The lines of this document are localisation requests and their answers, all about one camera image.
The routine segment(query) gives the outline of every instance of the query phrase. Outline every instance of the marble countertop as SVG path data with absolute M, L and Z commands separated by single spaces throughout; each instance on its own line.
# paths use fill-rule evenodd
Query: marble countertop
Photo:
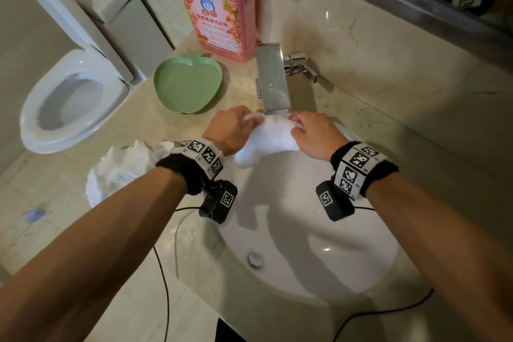
M 192 32 L 173 56 L 201 54 Z M 162 140 L 179 141 L 202 135 L 218 110 L 241 104 L 252 111 L 260 110 L 262 102 L 256 97 L 254 85 L 255 60 L 241 64 L 217 56 L 213 59 L 223 69 L 223 82 L 213 101 L 201 113 L 184 115 L 165 109 L 157 99 L 152 79 L 148 79 L 86 143 L 68 149 L 66 154 L 87 155 L 97 160 L 110 146 L 129 145 L 135 139 L 152 145 Z M 433 181 L 436 182 L 433 179 L 439 179 L 436 172 L 448 164 L 456 166 L 463 178 L 477 175 L 472 167 L 327 81 L 321 79 L 320 83 L 311 84 L 299 75 L 289 78 L 288 83 L 293 109 L 328 114 L 364 140 L 379 146 L 417 183 L 429 183 L 436 190 L 436 184 L 433 186 Z M 430 159 L 427 162 L 414 160 L 419 152 L 429 153 Z M 427 172 L 423 170 L 426 165 L 434 176 L 417 175 Z M 439 180 L 445 188 L 446 180 Z M 186 196 L 180 207 L 201 205 L 201 202 L 201 195 Z M 429 290 L 429 285 L 401 250 L 388 276 L 370 291 L 351 300 L 329 304 L 288 296 L 267 286 L 241 265 L 223 242 L 215 224 L 202 219 L 196 210 L 175 213 L 157 242 L 157 249 L 163 263 L 248 342 L 330 341 L 350 314 L 408 305 Z M 432 324 L 440 313 L 449 313 L 445 316 L 451 317 L 453 329 L 454 322 L 459 324 L 442 300 L 435 296 L 430 302 L 414 312 L 355 321 L 344 330 L 345 338 L 341 340 L 348 340 L 350 335 L 365 336 L 355 340 L 382 340 L 383 335 L 390 340 L 413 340 L 419 332 L 427 333 L 425 325 Z

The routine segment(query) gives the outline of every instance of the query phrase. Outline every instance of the sink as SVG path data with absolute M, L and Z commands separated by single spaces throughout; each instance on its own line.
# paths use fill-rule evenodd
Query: sink
M 376 285 L 394 263 L 399 244 L 376 212 L 328 218 L 315 188 L 332 173 L 330 163 L 301 151 L 247 169 L 233 157 L 225 162 L 220 178 L 239 194 L 219 231 L 240 262 L 276 289 L 339 301 Z M 365 198 L 354 204 L 371 207 Z

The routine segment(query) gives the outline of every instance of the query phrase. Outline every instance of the sink drain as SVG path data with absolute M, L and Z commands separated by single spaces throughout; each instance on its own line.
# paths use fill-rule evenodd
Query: sink drain
M 264 266 L 264 259 L 257 252 L 250 252 L 248 254 L 248 264 L 253 269 L 260 269 Z

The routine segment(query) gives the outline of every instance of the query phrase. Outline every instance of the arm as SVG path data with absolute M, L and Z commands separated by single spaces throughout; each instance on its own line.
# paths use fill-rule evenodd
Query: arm
M 248 112 L 218 112 L 203 138 L 234 154 L 261 122 L 242 125 Z M 186 193 L 180 174 L 155 168 L 74 222 L 0 288 L 0 340 L 84 340 Z
M 299 147 L 329 161 L 349 141 L 325 115 L 292 116 Z M 513 257 L 488 233 L 393 173 L 373 182 L 367 198 L 415 266 L 483 340 L 513 335 Z

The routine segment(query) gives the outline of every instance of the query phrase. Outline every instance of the chrome faucet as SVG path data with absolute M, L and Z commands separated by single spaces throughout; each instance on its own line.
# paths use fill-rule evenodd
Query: chrome faucet
M 266 115 L 290 112 L 290 98 L 286 76 L 305 74 L 312 83 L 317 83 L 317 73 L 306 66 L 303 52 L 283 56 L 278 42 L 256 47 L 256 65 L 260 77 L 256 79 L 256 95 L 264 102 Z

